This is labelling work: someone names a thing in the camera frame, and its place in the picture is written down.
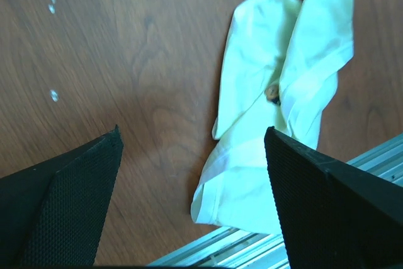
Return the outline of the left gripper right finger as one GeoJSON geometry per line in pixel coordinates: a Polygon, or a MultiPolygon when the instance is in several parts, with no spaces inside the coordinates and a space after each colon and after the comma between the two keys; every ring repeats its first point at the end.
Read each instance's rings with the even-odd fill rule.
{"type": "Polygon", "coordinates": [[[292,268],[401,268],[402,187],[270,127],[268,174],[292,268]]]}

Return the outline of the pale green underwear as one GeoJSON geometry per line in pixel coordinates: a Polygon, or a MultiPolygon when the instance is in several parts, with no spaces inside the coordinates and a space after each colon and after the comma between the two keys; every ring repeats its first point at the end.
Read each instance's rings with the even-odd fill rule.
{"type": "Polygon", "coordinates": [[[354,55],[354,0],[245,0],[220,77],[217,145],[191,203],[197,224],[280,233],[268,176],[269,127],[316,149],[321,117],[354,55]]]}

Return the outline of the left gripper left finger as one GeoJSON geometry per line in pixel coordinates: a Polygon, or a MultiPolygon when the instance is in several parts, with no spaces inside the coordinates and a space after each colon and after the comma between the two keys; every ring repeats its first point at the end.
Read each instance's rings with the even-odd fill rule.
{"type": "Polygon", "coordinates": [[[122,153],[115,127],[1,178],[1,265],[93,265],[122,153]]]}

